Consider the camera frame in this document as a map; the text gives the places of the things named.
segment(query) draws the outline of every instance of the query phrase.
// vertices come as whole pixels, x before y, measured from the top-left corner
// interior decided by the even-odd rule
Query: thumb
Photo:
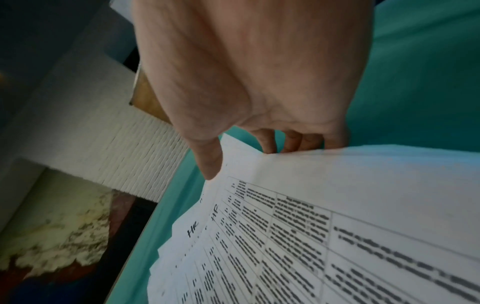
[[[206,180],[213,179],[222,167],[222,146],[218,137],[208,140],[186,140]]]
[[[323,134],[325,149],[339,149],[349,145],[350,132],[346,123],[342,123],[331,132]]]

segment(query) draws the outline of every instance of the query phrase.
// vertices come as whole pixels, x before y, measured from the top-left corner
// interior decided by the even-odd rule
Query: white paper
[[[201,234],[187,242],[174,232],[176,268],[150,278],[149,301],[479,303],[478,155],[365,151],[231,149],[217,186],[202,193],[209,211],[194,207],[202,219],[186,214],[174,226],[199,220]]]

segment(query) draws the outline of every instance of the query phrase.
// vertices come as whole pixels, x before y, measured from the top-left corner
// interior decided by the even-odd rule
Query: human hand
[[[371,0],[134,0],[144,68],[206,179],[237,125],[282,152],[348,144],[345,116],[367,63]]]

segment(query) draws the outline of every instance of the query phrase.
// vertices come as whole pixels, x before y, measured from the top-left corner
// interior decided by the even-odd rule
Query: table
[[[480,2],[387,0],[375,9],[370,61],[348,111],[351,145],[480,151]],[[260,148],[238,128],[230,135]],[[277,133],[279,146],[282,134]],[[159,202],[108,304],[146,303],[149,267],[172,223],[199,198],[189,152]]]

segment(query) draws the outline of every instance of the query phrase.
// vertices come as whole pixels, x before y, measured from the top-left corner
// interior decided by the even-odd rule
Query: textured white wall
[[[135,74],[104,53],[117,18],[103,6],[5,127],[0,180],[14,160],[24,158],[149,200],[161,198],[187,146],[170,125],[129,106]]]

